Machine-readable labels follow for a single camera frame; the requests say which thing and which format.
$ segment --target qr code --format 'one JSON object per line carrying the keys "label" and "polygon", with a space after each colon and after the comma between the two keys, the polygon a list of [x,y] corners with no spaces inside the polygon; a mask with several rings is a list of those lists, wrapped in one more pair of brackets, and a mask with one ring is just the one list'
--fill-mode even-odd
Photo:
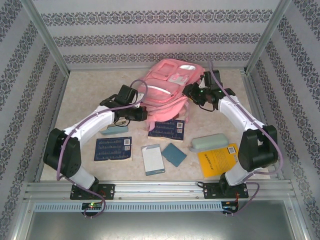
{"label": "qr code", "polygon": [[182,129],[182,128],[184,127],[184,124],[183,124],[182,122],[178,122],[178,123],[176,124],[176,127],[177,127],[178,129]]}
{"label": "qr code", "polygon": [[130,145],[130,139],[125,139],[124,140],[124,145]]}
{"label": "qr code", "polygon": [[228,147],[228,151],[229,151],[230,154],[235,154],[236,153],[236,150],[235,150],[235,148],[233,146]]}

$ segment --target damask wall panel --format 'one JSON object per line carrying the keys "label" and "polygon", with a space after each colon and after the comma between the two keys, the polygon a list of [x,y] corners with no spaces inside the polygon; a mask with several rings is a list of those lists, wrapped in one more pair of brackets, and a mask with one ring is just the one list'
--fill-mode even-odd
{"label": "damask wall panel", "polygon": [[34,1],[68,67],[245,67],[279,0]]}
{"label": "damask wall panel", "polygon": [[278,129],[283,174],[292,180],[311,239],[320,239],[318,4],[292,1],[251,73],[264,117]]}
{"label": "damask wall panel", "polygon": [[65,76],[18,0],[0,0],[0,240],[42,159]]}

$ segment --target white vent grille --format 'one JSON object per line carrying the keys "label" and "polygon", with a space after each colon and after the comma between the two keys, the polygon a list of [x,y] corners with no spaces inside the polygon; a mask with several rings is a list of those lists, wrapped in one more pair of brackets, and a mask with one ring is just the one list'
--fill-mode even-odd
{"label": "white vent grille", "polygon": [[[81,212],[82,203],[37,203],[35,212]],[[107,202],[105,212],[222,211],[220,201],[202,202]]]}

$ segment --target beige floor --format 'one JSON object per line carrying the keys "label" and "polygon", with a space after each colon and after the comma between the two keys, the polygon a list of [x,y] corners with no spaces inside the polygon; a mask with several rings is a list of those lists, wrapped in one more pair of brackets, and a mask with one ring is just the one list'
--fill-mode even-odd
{"label": "beige floor", "polygon": [[[56,122],[56,128],[65,129],[79,122],[89,115],[99,103],[118,93],[123,84],[130,83],[143,76],[146,70],[124,71],[74,71],[71,72],[62,105]],[[243,106],[250,111],[248,98],[242,81],[240,71],[237,69],[221,70],[221,80],[225,88],[231,88],[239,98]],[[238,146],[242,133],[230,123],[220,112],[207,112],[201,110],[195,104],[190,104],[190,121],[185,125],[184,141],[174,143],[181,151],[187,154],[186,159],[175,167],[165,158],[163,163],[165,173],[146,176],[141,147],[151,144],[160,144],[163,150],[168,142],[163,140],[148,139],[144,122],[131,122],[129,132],[112,135],[112,137],[132,136],[132,161],[94,163],[94,152],[97,138],[104,138],[97,133],[81,150],[82,165],[88,172],[99,180],[114,181],[139,181],[139,180],[202,180],[204,179],[196,153],[190,152],[193,138],[223,133],[230,143]],[[257,175],[252,178],[265,179],[269,176]],[[55,180],[56,171],[45,166],[41,176],[42,181]]]}

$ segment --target yellow notebook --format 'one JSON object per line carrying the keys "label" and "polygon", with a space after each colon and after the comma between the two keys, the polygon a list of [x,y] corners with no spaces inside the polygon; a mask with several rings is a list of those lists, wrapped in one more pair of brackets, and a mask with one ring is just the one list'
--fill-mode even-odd
{"label": "yellow notebook", "polygon": [[198,153],[205,178],[221,175],[230,170],[238,160],[238,147],[231,143],[228,147]]}

